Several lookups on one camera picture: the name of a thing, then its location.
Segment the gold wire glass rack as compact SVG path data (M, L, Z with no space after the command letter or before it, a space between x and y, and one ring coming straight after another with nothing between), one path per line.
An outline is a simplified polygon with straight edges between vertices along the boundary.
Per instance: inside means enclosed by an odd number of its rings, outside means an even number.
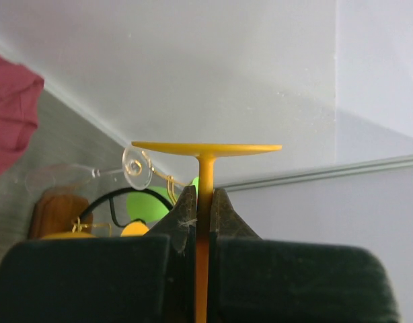
M142 190L127 185L102 196L95 201L89 202L86 198L77 194L63 195L42 195L34 205L28 238L39 239L49 234L61 233L66 231L83 231L90 233L96 226L93 221L93 211L100 205L108 203L110 208L111 223L105 223L104 227L124 229L129 223L119 222L116 216L115 199L127 195L131 192L144 192L159 199L170 211L176 204L178 194L175 187L179 183L172 176L166 176L153 167L153 177L150 185Z

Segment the orange goblet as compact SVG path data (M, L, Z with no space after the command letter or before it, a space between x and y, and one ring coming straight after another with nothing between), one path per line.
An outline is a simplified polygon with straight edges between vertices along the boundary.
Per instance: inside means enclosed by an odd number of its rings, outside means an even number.
M95 238L94 235L83 231L75 232L61 232L55 234L49 234L41 238L41 240L64 240L64 239L81 239L81 238Z
M121 232L121 236L143 236L149 231L149 228L142 221L129 223Z
M269 153L281 145L242 145L218 143L159 143L133 141L141 149L195 157L199 162L198 207L196 216L196 284L194 314L196 322L207 321L209 286L209 228L214 193L214 163L219 157L236 157Z

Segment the green goblet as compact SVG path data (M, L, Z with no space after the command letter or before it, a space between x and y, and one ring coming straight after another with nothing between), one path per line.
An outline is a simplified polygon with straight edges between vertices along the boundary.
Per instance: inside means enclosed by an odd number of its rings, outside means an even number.
M146 223L152 223L165 217L169 210L156 197L144 192L131 192L127 195L126 210L132 219L142 219Z
M190 183L187 183L185 187L193 186L195 187L196 192L198 192L199 177L195 177Z

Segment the orange goblet front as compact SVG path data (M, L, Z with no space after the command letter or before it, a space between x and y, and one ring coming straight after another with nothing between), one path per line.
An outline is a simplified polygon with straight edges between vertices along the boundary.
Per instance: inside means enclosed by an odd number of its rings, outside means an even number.
M195 157L199 162L198 207L196 216L196 284L194 314L196 322L207 321L209 286L209 228L214 193L214 163L219 157L236 157L269 153L281 145L242 145L218 143L159 143L133 141L141 149Z

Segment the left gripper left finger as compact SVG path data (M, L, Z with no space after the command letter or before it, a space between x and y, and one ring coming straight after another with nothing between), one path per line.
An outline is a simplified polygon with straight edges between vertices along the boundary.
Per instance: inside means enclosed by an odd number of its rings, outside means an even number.
M0 322L193 322L197 194L143 236L26 240L0 264Z

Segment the clear wine glass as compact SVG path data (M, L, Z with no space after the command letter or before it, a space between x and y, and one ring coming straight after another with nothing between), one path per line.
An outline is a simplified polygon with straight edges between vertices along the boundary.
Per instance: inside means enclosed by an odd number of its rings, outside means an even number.
M24 185L32 196L90 193L97 181L122 174L137 190L147 188L153 177L151 158L142 149L129 145L122 153L121 165L98 168L81 164L53 164L27 173Z

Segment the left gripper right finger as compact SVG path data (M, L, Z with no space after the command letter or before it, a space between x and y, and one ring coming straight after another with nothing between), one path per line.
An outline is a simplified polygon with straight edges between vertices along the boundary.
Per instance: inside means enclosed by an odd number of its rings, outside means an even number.
M399 322L385 268L352 246L263 240L227 192L211 206L209 322Z

